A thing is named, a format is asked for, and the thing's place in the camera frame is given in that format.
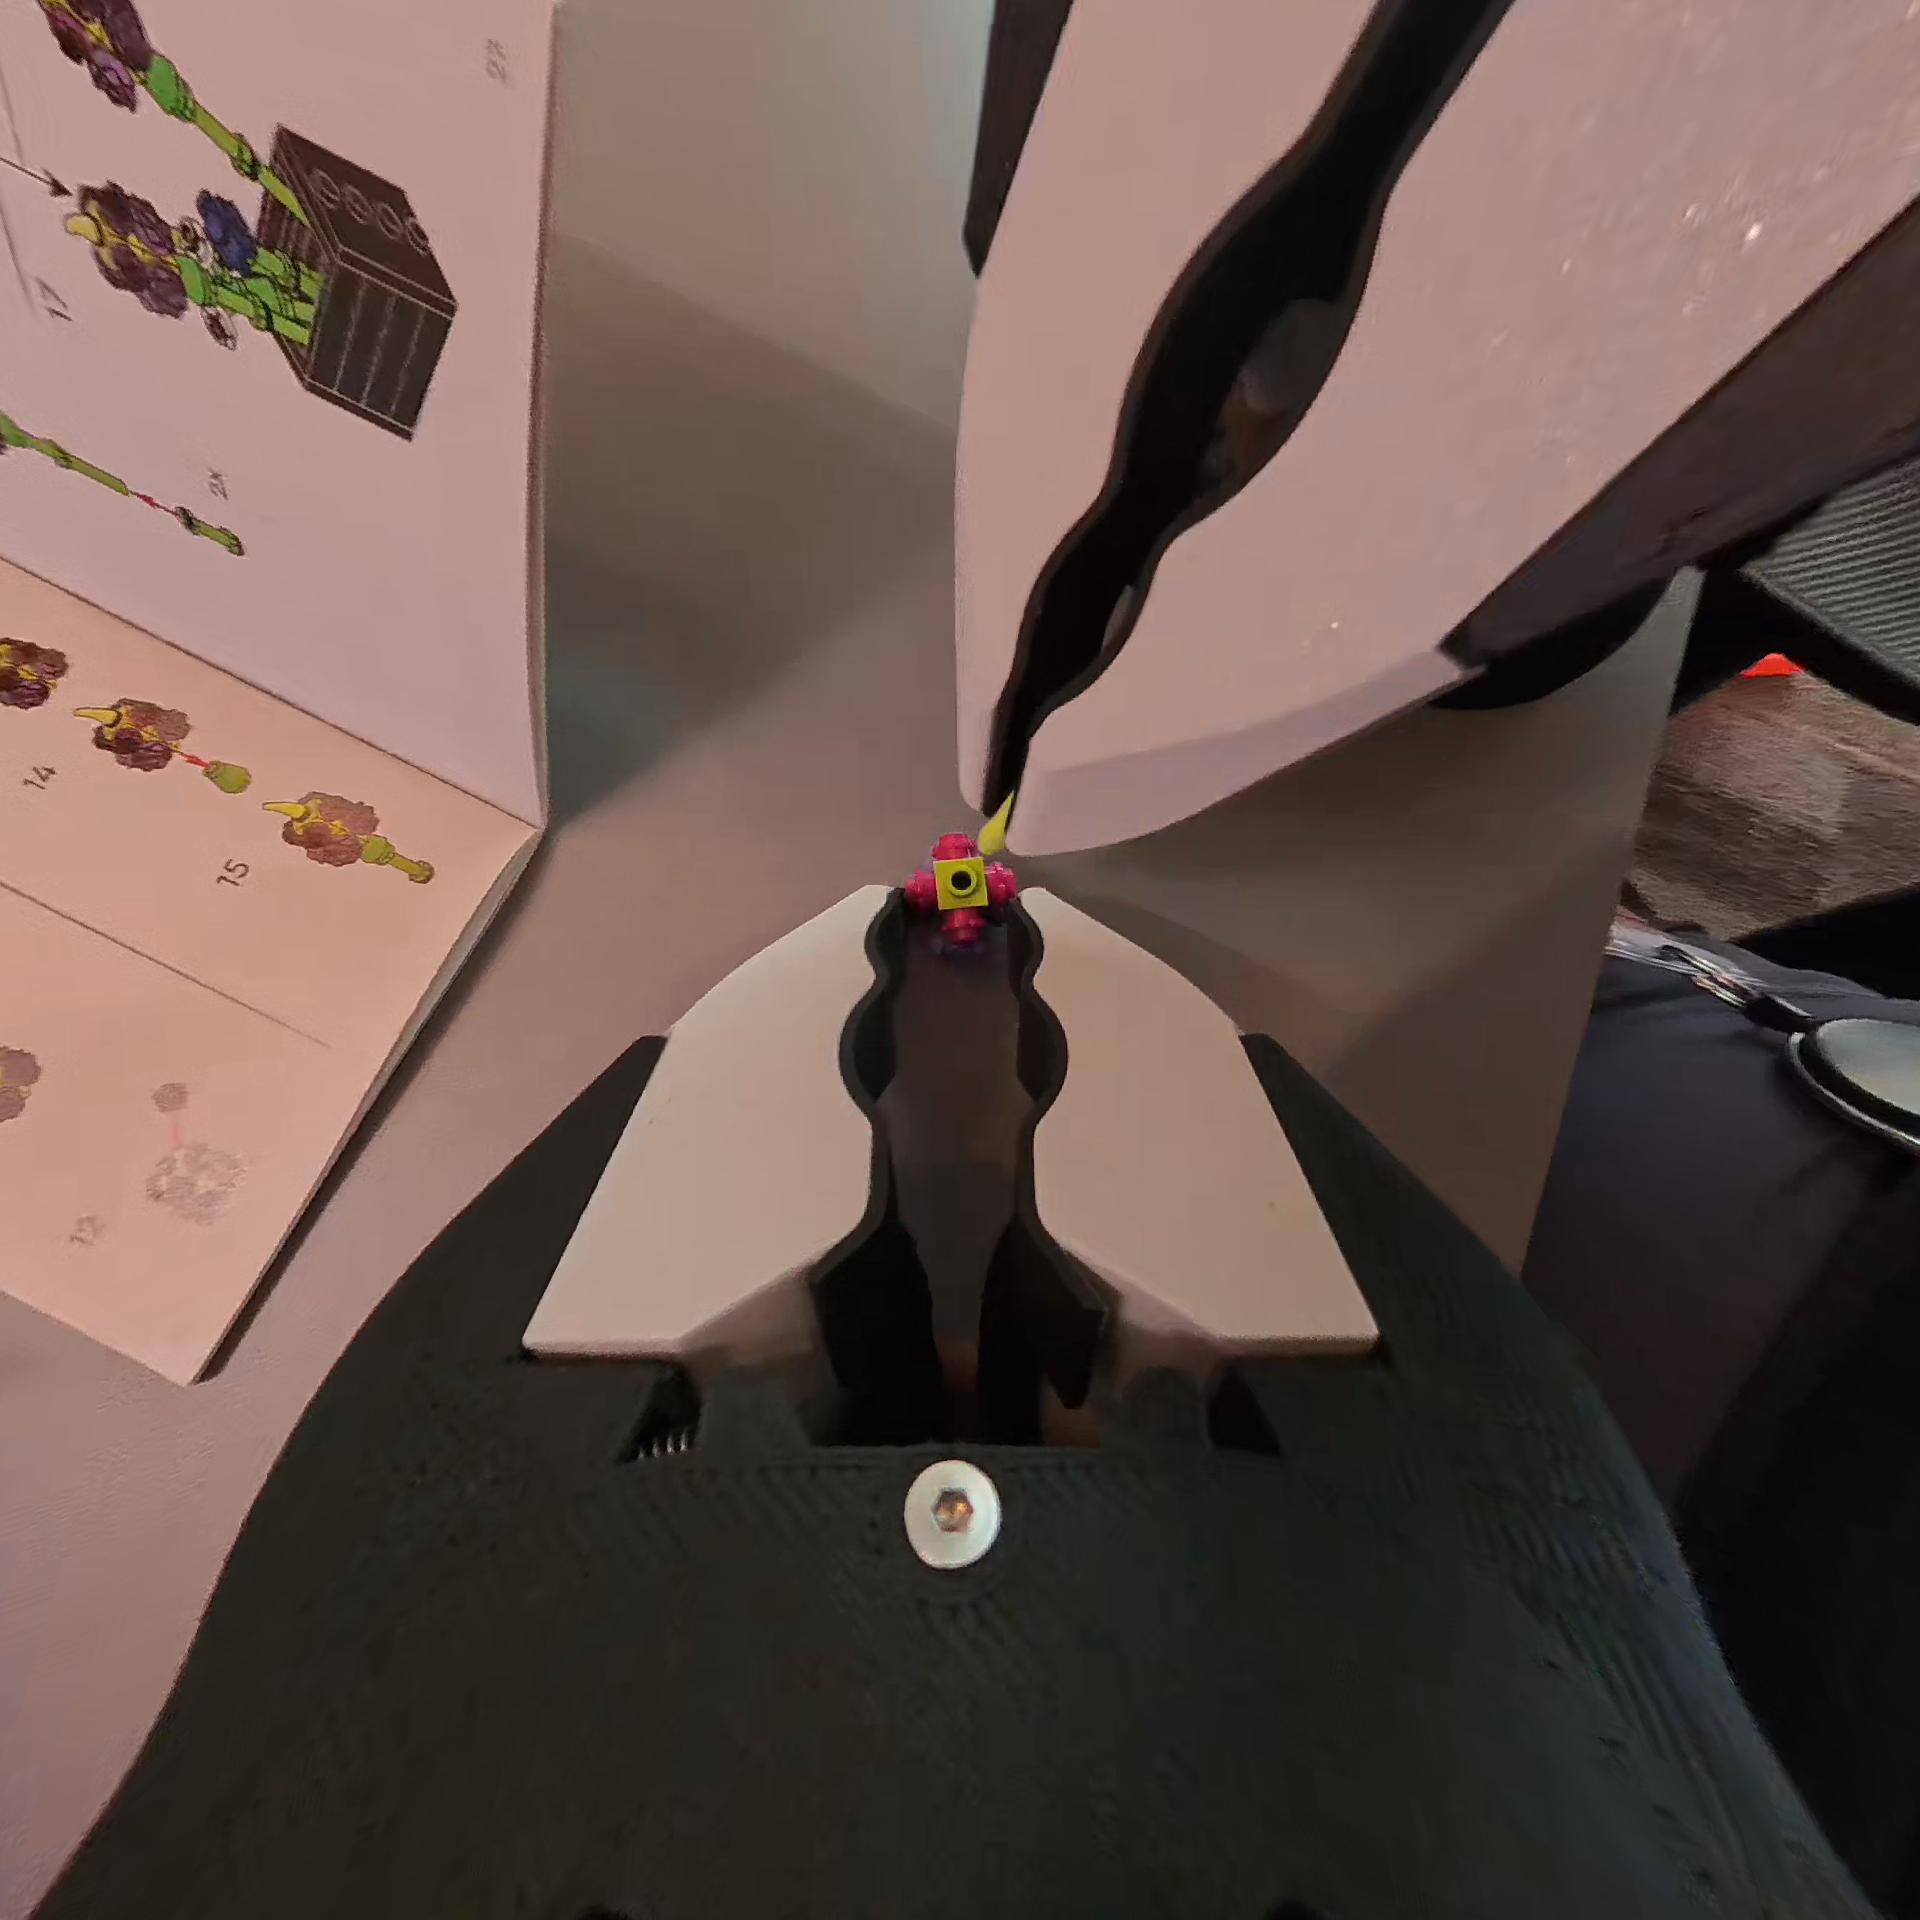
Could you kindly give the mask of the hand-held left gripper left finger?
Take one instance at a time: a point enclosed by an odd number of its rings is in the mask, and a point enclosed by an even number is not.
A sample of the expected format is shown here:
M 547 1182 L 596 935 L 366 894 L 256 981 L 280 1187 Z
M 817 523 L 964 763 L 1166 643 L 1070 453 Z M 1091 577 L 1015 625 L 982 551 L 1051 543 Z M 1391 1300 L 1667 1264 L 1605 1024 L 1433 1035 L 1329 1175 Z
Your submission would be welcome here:
M 526 1326 L 537 1359 L 820 1359 L 808 1281 L 881 1220 L 895 887 L 864 884 L 673 1021 Z

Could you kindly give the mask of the person's dark clothing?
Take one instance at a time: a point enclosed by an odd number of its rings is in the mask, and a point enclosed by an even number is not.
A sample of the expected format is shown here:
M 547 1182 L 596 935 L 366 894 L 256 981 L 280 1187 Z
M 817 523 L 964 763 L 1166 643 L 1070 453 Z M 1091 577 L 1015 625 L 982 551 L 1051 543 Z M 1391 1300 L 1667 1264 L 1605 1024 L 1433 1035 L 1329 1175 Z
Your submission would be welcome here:
M 1523 1277 L 1591 1356 L 1721 1655 L 1883 1916 L 1918 1907 L 1915 887 L 1608 935 Z

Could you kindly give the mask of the grey desk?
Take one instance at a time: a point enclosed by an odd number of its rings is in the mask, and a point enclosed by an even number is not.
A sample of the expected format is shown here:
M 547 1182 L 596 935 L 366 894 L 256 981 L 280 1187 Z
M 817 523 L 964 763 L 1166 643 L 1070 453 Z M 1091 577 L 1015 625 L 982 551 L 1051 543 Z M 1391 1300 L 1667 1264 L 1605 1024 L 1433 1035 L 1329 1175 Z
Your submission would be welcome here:
M 269 1469 L 416 1280 L 543 1280 L 623 1049 L 952 807 L 958 223 L 984 5 L 567 5 L 547 283 L 558 828 L 214 1375 L 4 1302 L 4 1916 L 121 1784 Z M 1692 587 L 1584 680 L 1417 710 L 1037 864 L 1524 1256 Z

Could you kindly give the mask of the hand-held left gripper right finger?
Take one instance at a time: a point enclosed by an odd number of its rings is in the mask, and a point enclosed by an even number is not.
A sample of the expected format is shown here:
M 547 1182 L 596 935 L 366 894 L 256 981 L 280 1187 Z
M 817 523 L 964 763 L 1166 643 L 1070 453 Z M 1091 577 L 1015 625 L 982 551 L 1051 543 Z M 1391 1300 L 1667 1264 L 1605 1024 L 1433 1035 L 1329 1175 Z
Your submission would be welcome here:
M 1016 1224 L 1051 1387 L 1379 1345 L 1236 1021 L 1055 894 L 1011 917 L 1036 1112 Z

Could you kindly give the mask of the white instruction booklet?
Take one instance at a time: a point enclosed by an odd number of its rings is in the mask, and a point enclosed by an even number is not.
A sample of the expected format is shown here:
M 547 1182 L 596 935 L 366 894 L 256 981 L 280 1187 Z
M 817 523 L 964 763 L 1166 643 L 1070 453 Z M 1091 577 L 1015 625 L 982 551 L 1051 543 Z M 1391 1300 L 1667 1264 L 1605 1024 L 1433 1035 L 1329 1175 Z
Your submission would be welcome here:
M 547 828 L 559 5 L 3 14 L 4 1294 L 195 1382 Z

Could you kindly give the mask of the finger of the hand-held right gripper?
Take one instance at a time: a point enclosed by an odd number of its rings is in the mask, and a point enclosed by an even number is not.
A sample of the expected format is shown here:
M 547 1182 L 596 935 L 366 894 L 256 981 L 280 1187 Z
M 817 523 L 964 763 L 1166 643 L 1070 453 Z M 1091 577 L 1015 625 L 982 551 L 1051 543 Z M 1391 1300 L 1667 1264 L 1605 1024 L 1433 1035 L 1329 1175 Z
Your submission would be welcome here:
M 1915 5 L 1523 5 L 1349 347 L 1110 669 L 1005 707 L 1005 843 L 1134 840 L 1464 687 L 1441 639 L 1915 207 Z
M 1029 596 L 1112 463 L 1172 283 L 1307 132 L 1367 3 L 995 5 L 964 241 L 976 305 L 955 441 L 955 740 L 984 797 Z

